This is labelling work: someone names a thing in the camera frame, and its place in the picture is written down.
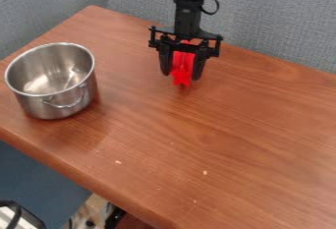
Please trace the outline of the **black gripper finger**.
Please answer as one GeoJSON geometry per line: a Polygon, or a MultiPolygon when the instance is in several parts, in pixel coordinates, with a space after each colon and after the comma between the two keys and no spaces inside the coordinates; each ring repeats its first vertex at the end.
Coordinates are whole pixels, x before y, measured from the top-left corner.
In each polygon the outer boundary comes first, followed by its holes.
{"type": "Polygon", "coordinates": [[[160,62],[160,70],[164,76],[168,76],[170,73],[172,60],[173,60],[172,40],[168,35],[162,35],[160,37],[160,43],[158,43],[158,62],[160,62]]]}
{"type": "Polygon", "coordinates": [[[192,72],[193,81],[196,81],[201,77],[208,59],[209,59],[208,53],[204,50],[200,50],[194,56],[193,72],[192,72]]]}

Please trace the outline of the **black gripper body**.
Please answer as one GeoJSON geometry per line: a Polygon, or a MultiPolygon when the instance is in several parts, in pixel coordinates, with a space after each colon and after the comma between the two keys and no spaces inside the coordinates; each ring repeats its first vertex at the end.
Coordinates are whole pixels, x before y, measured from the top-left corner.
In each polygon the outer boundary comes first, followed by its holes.
{"type": "Polygon", "coordinates": [[[170,58],[174,51],[196,53],[205,50],[205,56],[217,57],[220,34],[201,29],[201,13],[204,0],[173,0],[176,3],[174,25],[172,27],[149,28],[148,46],[158,52],[160,58],[170,58]]]}

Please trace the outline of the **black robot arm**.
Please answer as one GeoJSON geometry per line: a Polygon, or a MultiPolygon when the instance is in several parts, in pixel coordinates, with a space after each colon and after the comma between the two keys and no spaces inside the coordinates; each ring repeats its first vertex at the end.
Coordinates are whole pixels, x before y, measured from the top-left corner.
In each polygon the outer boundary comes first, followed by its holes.
{"type": "Polygon", "coordinates": [[[158,52],[160,70],[173,77],[176,85],[188,86],[201,78],[206,60],[220,54],[222,36],[201,29],[201,14],[205,0],[173,0],[176,5],[174,25],[149,28],[148,46],[158,52]]]}

